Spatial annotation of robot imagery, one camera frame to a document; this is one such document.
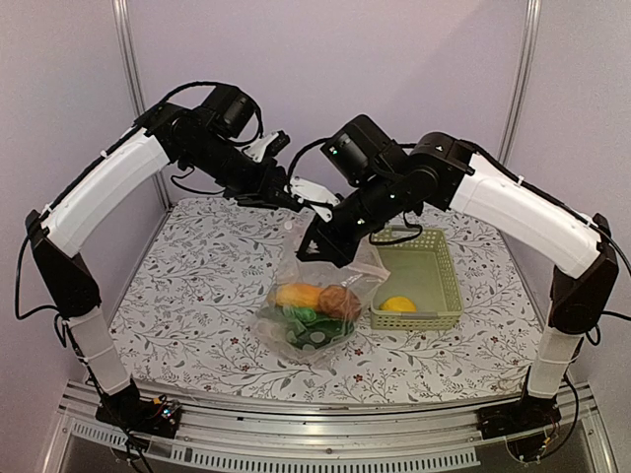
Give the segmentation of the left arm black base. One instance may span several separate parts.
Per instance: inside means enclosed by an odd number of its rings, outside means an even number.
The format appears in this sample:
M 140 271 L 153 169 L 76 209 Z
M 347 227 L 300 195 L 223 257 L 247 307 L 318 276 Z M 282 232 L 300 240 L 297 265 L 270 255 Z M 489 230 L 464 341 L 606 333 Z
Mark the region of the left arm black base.
M 131 379 L 119 392 L 101 395 L 96 419 L 125 432 L 174 439 L 181 419 L 181 403 L 166 394 L 143 399 Z

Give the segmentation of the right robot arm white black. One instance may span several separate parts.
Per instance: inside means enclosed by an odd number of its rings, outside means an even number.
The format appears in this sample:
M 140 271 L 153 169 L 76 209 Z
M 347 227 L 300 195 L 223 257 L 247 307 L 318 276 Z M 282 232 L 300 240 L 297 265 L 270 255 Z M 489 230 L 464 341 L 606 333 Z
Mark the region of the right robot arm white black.
M 413 145 L 389 137 L 358 115 L 315 145 L 352 187 L 346 198 L 289 175 L 287 187 L 315 210 L 298 255 L 304 261 L 350 264 L 360 241 L 393 217 L 425 205 L 484 222 L 537 250 L 553 264 L 550 310 L 525 396 L 510 421 L 531 429 L 548 411 L 584 335 L 594 328 L 619 274 L 619 249 L 607 220 L 587 216 L 524 181 L 478 145 L 443 132 Z

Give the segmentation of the brown toy potato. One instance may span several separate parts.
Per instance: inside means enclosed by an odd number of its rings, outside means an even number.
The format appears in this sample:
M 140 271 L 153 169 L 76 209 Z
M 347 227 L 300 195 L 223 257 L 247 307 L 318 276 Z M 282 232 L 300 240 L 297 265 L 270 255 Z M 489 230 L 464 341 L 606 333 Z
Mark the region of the brown toy potato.
M 358 297 L 342 286 L 326 287 L 318 300 L 321 312 L 331 318 L 340 320 L 356 320 L 361 314 L 361 302 Z

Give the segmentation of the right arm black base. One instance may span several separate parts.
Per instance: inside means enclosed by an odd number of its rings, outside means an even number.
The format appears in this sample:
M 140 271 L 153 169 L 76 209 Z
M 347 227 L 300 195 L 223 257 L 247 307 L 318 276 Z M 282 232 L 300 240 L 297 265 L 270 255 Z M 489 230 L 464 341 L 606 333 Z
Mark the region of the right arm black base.
M 524 389 L 514 402 L 480 408 L 476 428 L 483 439 L 507 439 L 509 453 L 529 463 L 541 460 L 558 438 L 561 419 L 556 395 L 538 398 Z

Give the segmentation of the orange yellow toy mango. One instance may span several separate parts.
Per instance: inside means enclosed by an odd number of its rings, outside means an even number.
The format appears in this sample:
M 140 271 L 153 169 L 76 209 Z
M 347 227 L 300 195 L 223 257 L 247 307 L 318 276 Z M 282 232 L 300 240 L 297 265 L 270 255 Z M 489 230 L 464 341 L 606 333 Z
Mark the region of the orange yellow toy mango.
M 304 283 L 281 285 L 277 288 L 274 301 L 279 306 L 317 308 L 323 288 Z

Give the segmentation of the green yellow toy avocado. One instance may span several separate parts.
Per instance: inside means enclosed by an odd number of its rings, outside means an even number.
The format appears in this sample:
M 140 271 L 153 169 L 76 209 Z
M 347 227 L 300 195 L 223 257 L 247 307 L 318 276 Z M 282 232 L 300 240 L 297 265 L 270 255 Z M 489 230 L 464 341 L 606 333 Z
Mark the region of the green yellow toy avocado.
M 274 287 L 266 296 L 266 302 L 269 306 L 282 306 L 282 291 L 279 287 Z

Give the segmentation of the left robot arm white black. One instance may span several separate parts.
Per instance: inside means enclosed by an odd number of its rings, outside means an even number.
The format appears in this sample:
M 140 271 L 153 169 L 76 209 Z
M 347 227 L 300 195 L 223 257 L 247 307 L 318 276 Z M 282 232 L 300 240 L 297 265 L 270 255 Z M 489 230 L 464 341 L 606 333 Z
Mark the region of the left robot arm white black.
M 257 102 L 240 88 L 208 81 L 211 92 L 187 108 L 167 93 L 136 118 L 131 127 L 90 163 L 40 212 L 26 221 L 29 250 L 67 324 L 79 360 L 109 397 L 110 414 L 126 428 L 146 420 L 146 406 L 123 365 L 102 312 L 98 283 L 81 250 L 94 230 L 132 192 L 170 165 L 201 170 L 223 195 L 247 207 L 299 210 L 287 192 L 287 173 L 277 155 L 289 144 L 284 131 L 266 133 Z

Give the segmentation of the yellow toy lemon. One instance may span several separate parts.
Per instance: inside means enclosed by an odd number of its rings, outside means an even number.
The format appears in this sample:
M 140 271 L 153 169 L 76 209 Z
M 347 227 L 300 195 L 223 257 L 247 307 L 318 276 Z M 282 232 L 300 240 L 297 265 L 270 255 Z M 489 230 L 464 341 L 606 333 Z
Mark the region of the yellow toy lemon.
M 395 296 L 386 299 L 379 306 L 379 310 L 391 312 L 415 313 L 417 311 L 416 304 L 409 298 L 403 296 Z

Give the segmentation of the clear pink zip top bag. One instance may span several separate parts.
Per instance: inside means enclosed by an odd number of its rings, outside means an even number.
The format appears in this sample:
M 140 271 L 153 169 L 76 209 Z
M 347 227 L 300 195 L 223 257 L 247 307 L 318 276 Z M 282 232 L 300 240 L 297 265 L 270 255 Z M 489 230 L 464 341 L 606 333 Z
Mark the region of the clear pink zip top bag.
M 301 261 L 298 249 L 305 228 L 284 224 L 281 258 L 251 327 L 276 356 L 322 366 L 353 336 L 389 271 L 366 240 L 342 268 L 330 262 Z

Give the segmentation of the green white toy bok choy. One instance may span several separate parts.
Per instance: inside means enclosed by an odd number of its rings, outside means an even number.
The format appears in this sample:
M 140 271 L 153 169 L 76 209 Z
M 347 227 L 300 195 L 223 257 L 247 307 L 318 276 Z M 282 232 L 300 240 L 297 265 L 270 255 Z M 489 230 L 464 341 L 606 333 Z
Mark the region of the green white toy bok choy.
M 345 341 L 355 331 L 355 322 L 338 319 L 308 307 L 279 306 L 274 309 L 285 341 L 301 351 L 320 350 Z

